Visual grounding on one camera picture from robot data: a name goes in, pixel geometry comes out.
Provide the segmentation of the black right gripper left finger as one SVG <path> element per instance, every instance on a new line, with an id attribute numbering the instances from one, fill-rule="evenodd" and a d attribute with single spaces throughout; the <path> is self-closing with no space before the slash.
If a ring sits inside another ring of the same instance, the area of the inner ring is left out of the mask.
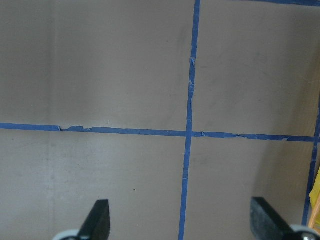
<path id="1" fill-rule="evenodd" d="M 107 240 L 111 232 L 110 206 L 108 199 L 97 200 L 81 226 L 79 240 Z"/>

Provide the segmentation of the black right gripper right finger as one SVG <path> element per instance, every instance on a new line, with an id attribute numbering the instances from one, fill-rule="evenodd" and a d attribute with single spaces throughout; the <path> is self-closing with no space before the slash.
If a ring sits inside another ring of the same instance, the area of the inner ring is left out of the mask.
<path id="1" fill-rule="evenodd" d="M 263 198 L 252 197 L 250 229 L 256 240 L 295 240 L 295 232 Z"/>

